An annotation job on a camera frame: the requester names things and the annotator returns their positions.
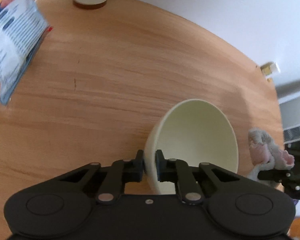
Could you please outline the grey and pink cloth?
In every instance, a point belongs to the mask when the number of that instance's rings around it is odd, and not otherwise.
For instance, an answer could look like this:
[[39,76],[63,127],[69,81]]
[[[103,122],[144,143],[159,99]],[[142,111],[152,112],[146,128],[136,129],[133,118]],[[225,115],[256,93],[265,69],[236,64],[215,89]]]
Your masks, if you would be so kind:
[[273,180],[259,180],[261,171],[291,170],[295,165],[294,156],[287,150],[282,150],[275,143],[270,134],[259,128],[252,128],[248,132],[249,152],[254,168],[247,178],[261,184],[277,188],[279,183]]

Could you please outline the pale yellow bowl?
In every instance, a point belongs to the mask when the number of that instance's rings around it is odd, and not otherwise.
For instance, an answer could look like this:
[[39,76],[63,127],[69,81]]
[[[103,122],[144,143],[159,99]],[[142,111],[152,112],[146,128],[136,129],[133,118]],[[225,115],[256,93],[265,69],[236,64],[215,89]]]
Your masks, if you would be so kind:
[[204,100],[184,100],[172,107],[151,130],[145,144],[145,170],[151,189],[156,194],[174,194],[173,183],[157,179],[156,150],[162,150],[165,159],[181,159],[189,166],[208,162],[238,171],[234,129],[221,110]]

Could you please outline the small white pill bottle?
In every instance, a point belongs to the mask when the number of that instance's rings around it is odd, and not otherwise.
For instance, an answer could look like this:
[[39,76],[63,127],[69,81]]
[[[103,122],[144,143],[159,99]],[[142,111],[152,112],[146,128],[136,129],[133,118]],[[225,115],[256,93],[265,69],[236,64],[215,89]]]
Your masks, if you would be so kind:
[[270,61],[260,66],[262,74],[266,77],[270,77],[274,74],[280,74],[281,69],[276,62]]

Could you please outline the blue white plastic food bag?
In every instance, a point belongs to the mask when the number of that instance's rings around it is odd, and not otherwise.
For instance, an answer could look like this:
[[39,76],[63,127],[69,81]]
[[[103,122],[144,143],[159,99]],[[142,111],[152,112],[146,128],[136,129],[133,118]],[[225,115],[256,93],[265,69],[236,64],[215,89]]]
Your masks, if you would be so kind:
[[0,0],[0,102],[8,104],[51,27],[36,0]]

